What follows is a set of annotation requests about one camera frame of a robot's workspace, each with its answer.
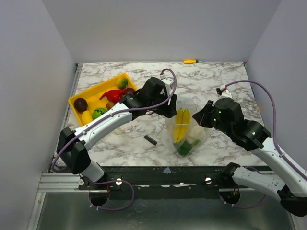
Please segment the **yellow banana bunch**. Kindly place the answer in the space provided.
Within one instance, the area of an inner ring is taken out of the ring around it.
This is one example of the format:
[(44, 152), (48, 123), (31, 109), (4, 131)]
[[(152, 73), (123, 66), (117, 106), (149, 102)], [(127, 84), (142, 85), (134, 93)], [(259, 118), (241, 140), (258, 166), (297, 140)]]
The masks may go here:
[(184, 139), (188, 131), (189, 125), (190, 125), (189, 110), (188, 109), (183, 110), (182, 108), (180, 108), (177, 111), (174, 131), (173, 131), (173, 139), (175, 143), (180, 143)]

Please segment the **white cauliflower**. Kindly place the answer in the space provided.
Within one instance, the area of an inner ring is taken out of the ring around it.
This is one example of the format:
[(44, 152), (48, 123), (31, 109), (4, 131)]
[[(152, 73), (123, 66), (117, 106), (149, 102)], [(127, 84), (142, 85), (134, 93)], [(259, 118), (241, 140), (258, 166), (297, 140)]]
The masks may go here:
[(205, 128), (201, 127), (201, 126), (194, 126), (190, 132), (187, 134), (187, 138), (186, 141), (188, 143), (193, 143), (196, 140), (200, 140), (203, 141), (206, 138), (206, 130)]

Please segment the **clear zip top bag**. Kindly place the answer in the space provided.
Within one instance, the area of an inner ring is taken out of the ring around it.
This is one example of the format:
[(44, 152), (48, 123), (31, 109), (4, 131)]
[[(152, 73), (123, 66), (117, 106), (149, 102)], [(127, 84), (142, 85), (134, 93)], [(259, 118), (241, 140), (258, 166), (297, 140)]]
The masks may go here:
[[(166, 125), (166, 129), (167, 129), (167, 133), (169, 135), (169, 139), (170, 139), (173, 147), (175, 148), (176, 152), (177, 152), (178, 147), (180, 147), (183, 144), (183, 142), (186, 141), (187, 134), (190, 132), (190, 130), (194, 126), (200, 126), (200, 125), (198, 125), (198, 123), (192, 117), (198, 111), (198, 108), (199, 107), (197, 107), (197, 109), (187, 108), (190, 112), (190, 125), (189, 125), (188, 131), (186, 133), (186, 136), (184, 137), (184, 139), (180, 143), (175, 143), (174, 139), (173, 139), (173, 131), (174, 131), (176, 115), (172, 118), (165, 118), (165, 125)], [(206, 133), (207, 133), (206, 138), (203, 141), (201, 141), (201, 143), (198, 146), (200, 146), (204, 141), (206, 141), (212, 133), (212, 130), (209, 129), (209, 128), (205, 128), (205, 130), (206, 130)]]

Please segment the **green bell pepper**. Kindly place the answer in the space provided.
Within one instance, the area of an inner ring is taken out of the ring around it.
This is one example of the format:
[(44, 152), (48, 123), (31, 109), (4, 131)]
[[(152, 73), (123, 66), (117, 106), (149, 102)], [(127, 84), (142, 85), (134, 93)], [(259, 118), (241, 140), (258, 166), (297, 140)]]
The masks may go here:
[(184, 156), (184, 157), (188, 156), (191, 153), (191, 151), (195, 147), (197, 147), (200, 143), (201, 143), (200, 139), (197, 139), (192, 143), (184, 141), (183, 144), (180, 147), (178, 147), (177, 152), (180, 156)]

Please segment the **red bell pepper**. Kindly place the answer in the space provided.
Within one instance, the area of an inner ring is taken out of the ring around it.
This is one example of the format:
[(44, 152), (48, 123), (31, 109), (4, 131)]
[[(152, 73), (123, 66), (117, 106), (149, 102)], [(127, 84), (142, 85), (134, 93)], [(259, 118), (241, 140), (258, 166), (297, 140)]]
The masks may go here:
[(116, 104), (120, 101), (124, 94), (125, 93), (123, 90), (109, 90), (103, 93), (99, 99), (102, 100), (104, 97), (106, 97), (110, 102)]

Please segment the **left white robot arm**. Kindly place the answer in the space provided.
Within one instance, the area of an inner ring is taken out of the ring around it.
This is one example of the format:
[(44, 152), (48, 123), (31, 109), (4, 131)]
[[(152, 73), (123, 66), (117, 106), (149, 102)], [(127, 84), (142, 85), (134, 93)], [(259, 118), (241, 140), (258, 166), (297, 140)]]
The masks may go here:
[(95, 189), (106, 185), (104, 169), (89, 156), (89, 150), (103, 137), (118, 127), (145, 115), (148, 111), (172, 118), (176, 115), (177, 79), (149, 78), (135, 92), (125, 94), (109, 111), (94, 121), (75, 130), (64, 128), (59, 137), (57, 154), (51, 169), (61, 159), (72, 174), (86, 177)]

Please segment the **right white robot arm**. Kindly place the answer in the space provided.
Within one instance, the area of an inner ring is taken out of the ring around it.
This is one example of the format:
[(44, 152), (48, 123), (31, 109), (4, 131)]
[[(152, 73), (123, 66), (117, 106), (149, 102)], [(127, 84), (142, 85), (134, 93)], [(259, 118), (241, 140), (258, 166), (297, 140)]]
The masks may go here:
[(230, 188), (246, 186), (277, 199), (291, 214), (307, 214), (306, 172), (286, 154), (279, 154), (270, 132), (259, 122), (244, 118), (239, 103), (231, 98), (208, 101), (193, 119), (202, 127), (225, 133), (238, 146), (265, 162), (279, 179), (252, 172), (236, 163), (229, 163), (219, 182)]

